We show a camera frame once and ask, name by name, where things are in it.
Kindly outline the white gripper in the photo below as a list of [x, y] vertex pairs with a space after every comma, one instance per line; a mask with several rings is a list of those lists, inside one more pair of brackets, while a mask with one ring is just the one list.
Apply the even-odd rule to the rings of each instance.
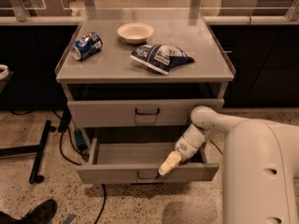
[[166, 175], [176, 168], [180, 162], [190, 159], [211, 138], [214, 132], [214, 129], [201, 129], [191, 124], [177, 140], [175, 151], [172, 151], [159, 167], [159, 174]]

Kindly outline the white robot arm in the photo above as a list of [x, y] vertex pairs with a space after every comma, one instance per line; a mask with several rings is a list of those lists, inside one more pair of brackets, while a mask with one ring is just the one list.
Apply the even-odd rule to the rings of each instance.
[[299, 175], [299, 127], [223, 115], [206, 106], [164, 163], [166, 175], [191, 158], [214, 132], [226, 134], [222, 168], [223, 224], [298, 224], [293, 180]]

